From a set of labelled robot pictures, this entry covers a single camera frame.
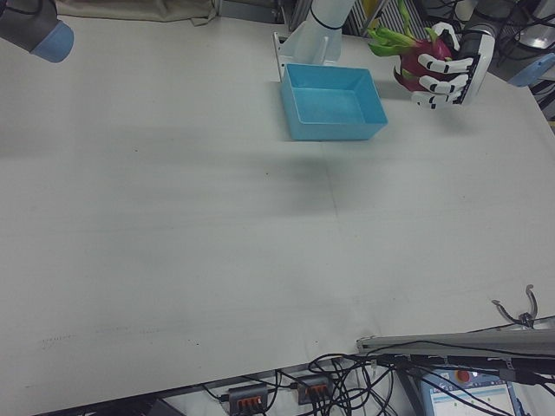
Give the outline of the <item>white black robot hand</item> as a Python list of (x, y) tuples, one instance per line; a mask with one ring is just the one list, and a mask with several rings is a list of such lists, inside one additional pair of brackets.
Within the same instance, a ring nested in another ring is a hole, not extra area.
[(460, 52), (454, 28), (449, 23), (437, 23), (431, 30), (435, 35), (445, 35), (452, 42), (455, 59), (445, 61), (430, 54), (418, 56), (418, 63), (430, 71), (419, 79), (423, 91), (411, 94), (411, 100), (419, 107), (439, 109), (469, 104), (480, 90), (493, 58), (495, 38), (485, 31), (471, 32), (463, 36), (463, 46), (469, 52)]

